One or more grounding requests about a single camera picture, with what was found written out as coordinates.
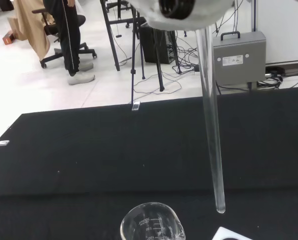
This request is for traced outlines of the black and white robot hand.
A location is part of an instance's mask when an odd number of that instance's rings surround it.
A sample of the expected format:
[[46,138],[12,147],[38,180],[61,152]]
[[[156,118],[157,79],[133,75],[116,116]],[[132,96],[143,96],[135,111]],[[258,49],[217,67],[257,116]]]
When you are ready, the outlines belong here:
[[218,21],[232,0],[130,0],[147,24],[158,30],[195,31]]

